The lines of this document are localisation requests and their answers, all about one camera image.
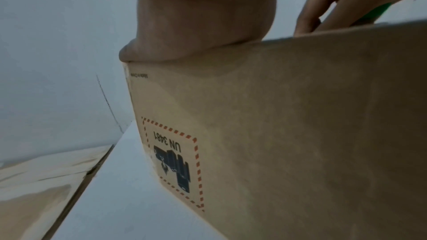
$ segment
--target flattened cardboard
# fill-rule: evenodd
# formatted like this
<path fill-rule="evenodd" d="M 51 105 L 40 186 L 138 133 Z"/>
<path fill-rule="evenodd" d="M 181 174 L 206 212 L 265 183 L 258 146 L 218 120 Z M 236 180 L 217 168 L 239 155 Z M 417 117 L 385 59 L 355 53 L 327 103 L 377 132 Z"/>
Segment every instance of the flattened cardboard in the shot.
<path fill-rule="evenodd" d="M 427 239 L 426 56 L 416 22 L 127 73 L 160 182 L 229 239 Z"/>

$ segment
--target cardboard sheet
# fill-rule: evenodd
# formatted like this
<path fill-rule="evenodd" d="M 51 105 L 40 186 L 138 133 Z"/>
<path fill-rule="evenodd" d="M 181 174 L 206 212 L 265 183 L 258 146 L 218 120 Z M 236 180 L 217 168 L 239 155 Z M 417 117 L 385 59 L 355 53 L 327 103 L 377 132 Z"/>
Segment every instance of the cardboard sheet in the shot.
<path fill-rule="evenodd" d="M 427 238 L 427 22 L 129 63 L 159 181 L 231 240 Z"/>

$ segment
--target cardboard box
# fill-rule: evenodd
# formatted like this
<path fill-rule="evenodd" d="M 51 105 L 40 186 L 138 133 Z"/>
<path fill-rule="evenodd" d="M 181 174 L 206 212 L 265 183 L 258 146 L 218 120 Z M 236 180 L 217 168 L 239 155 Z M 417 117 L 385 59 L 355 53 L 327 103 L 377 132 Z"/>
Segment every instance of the cardboard box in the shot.
<path fill-rule="evenodd" d="M 231 240 L 427 239 L 427 22 L 129 63 L 159 181 Z"/>

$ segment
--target wall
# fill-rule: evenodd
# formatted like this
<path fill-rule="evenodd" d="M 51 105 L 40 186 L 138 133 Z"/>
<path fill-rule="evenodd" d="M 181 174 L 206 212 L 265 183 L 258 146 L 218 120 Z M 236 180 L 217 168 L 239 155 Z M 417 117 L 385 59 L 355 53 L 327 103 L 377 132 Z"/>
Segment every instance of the wall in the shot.
<path fill-rule="evenodd" d="M 117 56 L 135 3 L 0 0 L 0 162 L 118 141 L 134 118 Z"/>

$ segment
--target forearm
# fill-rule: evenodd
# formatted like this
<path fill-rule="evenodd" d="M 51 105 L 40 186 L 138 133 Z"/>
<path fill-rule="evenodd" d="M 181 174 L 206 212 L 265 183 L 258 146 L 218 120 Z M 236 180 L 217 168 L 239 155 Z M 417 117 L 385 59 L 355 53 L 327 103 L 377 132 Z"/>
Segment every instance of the forearm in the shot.
<path fill-rule="evenodd" d="M 261 39 L 275 7 L 276 0 L 138 0 L 139 55 L 169 60 Z"/>

